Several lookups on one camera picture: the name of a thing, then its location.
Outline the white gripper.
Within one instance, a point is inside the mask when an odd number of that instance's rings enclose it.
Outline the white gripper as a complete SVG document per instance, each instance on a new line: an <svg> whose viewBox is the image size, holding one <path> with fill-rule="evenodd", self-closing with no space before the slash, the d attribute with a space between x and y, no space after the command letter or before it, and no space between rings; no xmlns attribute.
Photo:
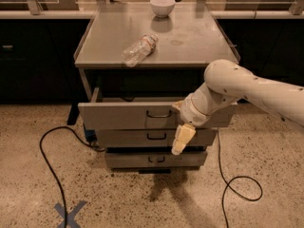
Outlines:
<svg viewBox="0 0 304 228"><path fill-rule="evenodd" d="M223 95L202 84L195 92L190 93L183 101L177 101L172 107L180 112L185 122L179 125L173 141L171 152L179 155L196 134L196 128L204 125L211 116L237 101L236 97Z"/></svg>

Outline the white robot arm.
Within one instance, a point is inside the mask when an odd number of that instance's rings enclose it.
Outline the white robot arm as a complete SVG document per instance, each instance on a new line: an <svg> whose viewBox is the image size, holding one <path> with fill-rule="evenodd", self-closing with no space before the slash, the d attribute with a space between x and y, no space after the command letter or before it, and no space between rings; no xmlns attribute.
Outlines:
<svg viewBox="0 0 304 228"><path fill-rule="evenodd" d="M220 59L204 71L204 83L184 100L174 103L180 125L172 153L179 155L196 134L220 109L243 99L299 131L304 130L304 88L258 77L231 61Z"/></svg>

